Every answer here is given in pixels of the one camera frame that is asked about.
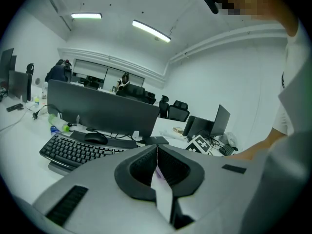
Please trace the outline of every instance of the white desk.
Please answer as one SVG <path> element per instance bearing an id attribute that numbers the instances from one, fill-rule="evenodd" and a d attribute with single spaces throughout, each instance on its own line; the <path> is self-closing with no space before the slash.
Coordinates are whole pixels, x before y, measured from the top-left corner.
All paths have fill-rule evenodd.
<path id="1" fill-rule="evenodd" d="M 47 115 L 39 116 L 34 121 L 33 112 L 29 110 L 6 111 L 7 107 L 19 102 L 17 98 L 7 97 L 0 103 L 0 129 L 17 122 L 25 114 L 19 123 L 0 132 L 0 174 L 11 193 L 32 204 L 44 190 L 61 179 L 62 175 L 50 171 L 50 161 L 39 154 L 39 150 L 51 138 Z M 173 127 L 184 128 L 185 122 L 157 118 L 152 136 L 160 136 L 159 132 L 165 130 L 177 135 L 172 130 Z M 81 126 L 77 130 L 83 132 L 84 129 Z M 165 138 L 172 146 L 185 148 L 188 145 L 187 140 Z"/>

